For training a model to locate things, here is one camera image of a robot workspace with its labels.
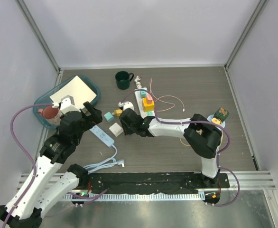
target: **green block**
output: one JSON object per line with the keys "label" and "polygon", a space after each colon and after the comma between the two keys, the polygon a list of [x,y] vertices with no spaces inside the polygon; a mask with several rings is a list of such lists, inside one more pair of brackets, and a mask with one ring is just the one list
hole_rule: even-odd
{"label": "green block", "polygon": [[224,108],[219,108],[215,114],[214,118],[220,119],[221,122],[224,122],[226,118],[228,118],[230,112],[225,110]]}
{"label": "green block", "polygon": [[147,93],[145,91],[140,91],[141,98],[144,98],[147,96]]}

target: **cup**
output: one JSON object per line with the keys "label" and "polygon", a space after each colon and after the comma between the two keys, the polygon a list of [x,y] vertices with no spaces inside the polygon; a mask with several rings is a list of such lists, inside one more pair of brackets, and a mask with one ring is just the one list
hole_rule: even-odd
{"label": "cup", "polygon": [[52,106],[48,106],[45,109],[40,108],[38,113],[52,126],[59,126],[60,117],[63,115],[59,108],[53,108]]}
{"label": "cup", "polygon": [[116,73],[115,79],[116,79],[117,87],[123,90],[129,88],[130,81],[133,79],[133,77],[134,77],[133,73],[128,73],[126,71],[120,71]]}

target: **wire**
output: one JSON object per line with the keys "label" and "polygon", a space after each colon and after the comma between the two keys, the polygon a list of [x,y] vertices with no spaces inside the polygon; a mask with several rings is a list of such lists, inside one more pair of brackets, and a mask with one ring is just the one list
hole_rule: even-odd
{"label": "wire", "polygon": [[113,156],[105,159],[104,161],[102,161],[100,163],[84,166],[84,168],[87,170],[88,174],[96,172],[97,170],[107,169],[107,168],[113,167],[115,165],[122,165],[124,163],[123,159],[116,161],[115,156],[117,155],[118,150],[117,150],[117,147],[115,147],[115,145],[112,145],[112,147],[115,149],[115,153]]}
{"label": "wire", "polygon": [[14,206],[10,209],[9,213],[7,214],[6,218],[4,219],[4,223],[2,225],[2,228],[5,228],[12,212],[14,211],[14,209],[18,206],[18,204],[20,203],[20,201],[22,200],[22,198],[25,196],[25,194],[28,192],[28,190],[30,189],[30,187],[32,186],[35,178],[36,178],[36,174],[37,174],[37,168],[36,168],[36,163],[34,161],[34,159],[30,156],[30,154],[27,152],[27,150],[22,146],[22,144],[19,142],[19,140],[17,139],[15,133],[14,133],[14,129],[13,129],[13,125],[15,122],[16,117],[23,111],[29,109],[29,108],[33,108],[33,107],[39,107],[39,106],[51,106],[52,104],[33,104],[30,106],[26,106],[22,109],[20,109],[19,111],[17,111],[16,114],[14,114],[14,116],[12,117],[11,121],[10,121],[10,133],[12,138],[14,139],[14,141],[16,142],[16,144],[20,147],[20,149],[25,153],[25,155],[28,157],[28,159],[30,160],[32,166],[33,166],[33,177],[31,178],[28,186],[25,188],[24,192],[19,196],[19,198],[16,200],[16,202],[14,203]]}
{"label": "wire", "polygon": [[[129,95],[131,95],[132,93],[134,93],[134,92],[136,92],[136,91],[145,91],[146,93],[149,93],[149,92],[147,92],[147,91],[144,90],[144,89],[135,89],[134,91],[132,91],[132,92],[130,92],[129,94],[127,94],[127,95],[121,100],[121,103],[123,103],[123,102],[126,100],[126,98],[128,98]],[[218,125],[218,124],[215,124],[215,123],[213,123],[213,122],[210,122],[210,121],[186,121],[186,122],[169,122],[169,121],[161,121],[161,120],[159,119],[158,115],[157,115],[157,112],[155,112],[155,119],[156,119],[159,123],[163,123],[163,124],[172,124],[172,125],[182,125],[182,124],[209,124],[209,125],[216,126],[216,127],[220,128],[220,129],[226,134],[227,139],[228,139],[228,140],[227,140],[227,144],[226,144],[222,149],[220,149],[220,150],[217,152],[217,155],[220,155],[220,153],[221,153],[222,151],[225,151],[225,150],[230,146],[231,137],[230,137],[230,134],[228,133],[228,131],[227,131],[224,127],[222,127],[222,126],[220,126],[220,125]],[[230,173],[234,176],[234,178],[235,178],[235,180],[236,180],[236,182],[237,182],[237,186],[238,186],[237,194],[236,194],[235,198],[234,198],[231,202],[225,203],[225,204],[214,205],[214,206],[216,206],[216,207],[224,207],[224,206],[228,206],[228,205],[234,203],[235,200],[238,198],[239,193],[240,193],[240,184],[239,184],[239,180],[237,179],[235,173],[233,173],[231,170],[229,170],[229,169],[227,169],[227,168],[223,168],[223,167],[220,167],[220,166],[219,166],[219,158],[218,158],[218,157],[217,157],[217,161],[216,161],[216,162],[217,162],[217,167],[218,167],[219,169],[226,170],[226,171],[230,172]]]}
{"label": "wire", "polygon": [[[149,92],[147,92],[146,90],[144,89],[135,89],[133,90],[132,92],[130,92],[129,94],[127,94],[122,100],[121,100],[121,103],[123,103],[126,98],[129,97],[129,95],[131,95],[132,93],[136,92],[136,91],[145,91],[146,93],[150,94]],[[218,151],[218,153],[222,152],[222,151],[225,151],[229,146],[230,146],[230,143],[231,143],[231,137],[230,137],[230,134],[229,132],[222,126],[218,125],[218,124],[215,124],[213,122],[210,122],[210,121],[197,121],[197,120],[190,120],[190,121],[185,121],[185,122],[168,122],[168,121],[161,121],[158,117],[158,114],[157,112],[155,112],[155,119],[159,122],[159,123],[162,123],[162,124],[172,124],[172,125],[183,125],[183,124],[208,124],[208,125],[213,125],[213,126],[216,126],[218,128],[220,128],[221,130],[224,131],[224,133],[226,134],[228,140],[227,140],[227,144]]]}
{"label": "wire", "polygon": [[88,182],[88,190],[87,190],[87,194],[90,192],[91,190],[91,182]]}
{"label": "wire", "polygon": [[[150,93],[154,96],[154,97],[156,97],[154,94],[153,94],[153,91],[152,91],[152,81],[153,81],[153,79],[151,78],[150,79],[150,82],[149,82],[149,90],[150,90]],[[170,97],[173,97],[173,98],[176,98],[176,99],[178,99],[180,102],[181,102],[181,104],[182,104],[182,106],[183,106],[183,112],[185,111],[185,105],[184,105],[184,103],[178,98],[178,97],[176,97],[176,96],[171,96],[171,95],[165,95],[165,96],[161,96],[161,97],[159,97],[159,98],[156,98],[156,101],[161,101],[161,102],[163,102],[163,103],[167,103],[167,104],[172,104],[173,106],[172,107],[170,107],[170,108],[167,108],[167,109],[164,109],[164,110],[155,110],[155,112],[164,112],[164,111],[167,111],[167,110],[170,110],[170,109],[172,109],[172,108],[174,108],[175,107],[175,104],[174,103],[170,103],[170,102],[166,102],[166,101],[162,101],[161,100],[161,98],[162,97],[167,97],[167,96],[170,96]],[[186,145],[185,143],[183,143],[182,142],[182,140],[181,140],[181,138],[179,138],[179,140],[180,140],[180,142],[184,145],[184,146],[188,146],[188,147],[190,147],[191,145]]]}
{"label": "wire", "polygon": [[186,145],[182,140],[181,138],[179,138],[180,142],[184,145],[184,146],[191,146],[191,145]]}
{"label": "wire", "polygon": [[175,104],[174,104],[174,103],[162,101],[162,100],[161,100],[162,97],[173,97],[173,98],[179,100],[179,101],[181,102],[182,106],[183,106],[183,110],[182,110],[182,111],[183,111],[183,112],[185,111],[185,104],[184,104],[178,97],[176,97],[176,96],[164,95],[164,96],[161,96],[161,97],[159,97],[159,98],[156,98],[155,95],[153,94],[153,91],[152,91],[152,82],[153,82],[153,80],[152,80],[152,78],[151,78],[151,79],[150,79],[150,82],[149,82],[149,90],[150,90],[150,94],[153,95],[155,102],[156,102],[156,101],[161,101],[161,102],[163,102],[163,103],[167,103],[167,104],[173,105],[173,106],[170,107],[170,108],[167,108],[167,109],[164,109],[164,110],[160,110],[160,111],[155,109],[155,112],[164,112],[164,111],[170,110],[170,109],[172,109],[172,108],[175,107]]}
{"label": "wire", "polygon": [[233,199],[231,202],[224,203],[224,204],[215,204],[215,205],[213,205],[213,204],[211,204],[211,203],[207,203],[208,205],[214,206],[214,207],[225,207],[225,206],[229,206],[229,205],[231,205],[232,203],[234,203],[234,202],[236,201],[236,199],[239,197],[239,194],[240,194],[240,183],[239,183],[239,180],[237,179],[235,173],[232,172],[232,170],[230,170],[230,169],[228,169],[228,168],[220,167],[220,169],[226,170],[226,171],[230,172],[230,173],[234,176],[234,178],[235,178],[235,180],[236,180],[236,183],[237,183],[237,188],[238,188],[238,189],[237,189],[236,196],[234,197],[234,199]]}
{"label": "wire", "polygon": [[[219,192],[217,192],[217,194],[220,195],[220,193],[221,193],[220,181],[218,182],[218,187],[219,187]],[[207,193],[207,194],[205,194],[205,196],[208,196],[208,195],[210,195],[210,194],[214,194],[214,192]]]}
{"label": "wire", "polygon": [[[101,197],[104,193],[106,193],[106,192],[107,192],[107,189],[104,190],[103,192],[101,192],[99,195],[96,195],[96,196],[93,196],[93,197],[79,196],[79,195],[74,194],[74,193],[72,193],[72,192],[69,192],[68,194],[71,194],[71,195],[73,195],[73,196],[76,196],[76,197],[81,198],[81,199],[84,199],[84,200],[91,200],[91,201],[89,201],[88,203],[82,204],[82,205],[88,205],[88,204],[91,204],[91,203],[95,202],[98,198],[100,198],[100,197]],[[47,216],[45,216],[45,218],[53,218],[53,217],[56,217],[56,216],[58,216],[59,214],[61,214],[63,211],[66,211],[67,209],[73,208],[73,207],[74,207],[74,205],[71,205],[71,206],[69,206],[69,207],[63,208],[61,211],[57,212],[56,214],[47,215]]]}

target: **small box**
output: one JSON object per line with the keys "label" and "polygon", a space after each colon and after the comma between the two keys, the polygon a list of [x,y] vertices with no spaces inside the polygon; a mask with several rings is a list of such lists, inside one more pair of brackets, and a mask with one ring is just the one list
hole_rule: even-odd
{"label": "small box", "polygon": [[153,111],[154,108],[155,108],[154,100],[152,100],[152,102],[151,102],[150,104],[148,104],[147,98],[144,97],[144,98],[142,99],[142,108],[143,108],[143,111],[144,111],[145,113],[150,112],[150,111]]}
{"label": "small box", "polygon": [[148,103],[148,104],[151,104],[152,101],[153,101],[152,96],[151,96],[150,94],[147,94],[146,98],[147,98],[147,103]]}
{"label": "small box", "polygon": [[114,116],[110,112],[104,114],[104,117],[107,120],[107,122],[110,122],[114,119]]}
{"label": "small box", "polygon": [[144,98],[147,96],[147,93],[145,91],[140,91],[141,98]]}
{"label": "small box", "polygon": [[120,127],[119,124],[114,123],[112,126],[110,126],[110,131],[111,131],[116,137],[118,137],[118,136],[123,132],[123,128]]}

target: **white cable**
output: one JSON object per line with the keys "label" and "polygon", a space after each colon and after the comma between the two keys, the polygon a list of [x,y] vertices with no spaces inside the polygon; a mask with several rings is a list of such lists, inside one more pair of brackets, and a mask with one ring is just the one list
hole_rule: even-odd
{"label": "white cable", "polygon": [[96,164],[91,164],[91,165],[85,165],[84,168],[87,170],[88,174],[96,172],[97,170],[101,170],[101,169],[107,169],[110,167],[113,167],[115,165],[122,165],[122,167],[124,167],[124,160],[119,160],[116,161],[115,156],[117,155],[117,147],[115,145],[112,145],[112,147],[115,149],[115,153],[113,156],[111,156],[110,158],[105,159],[104,161],[100,162],[100,163],[96,163]]}
{"label": "white cable", "polygon": [[136,78],[134,79],[137,89],[142,88],[141,82],[139,82],[140,80],[141,80],[141,78],[139,77],[139,75],[137,75]]}

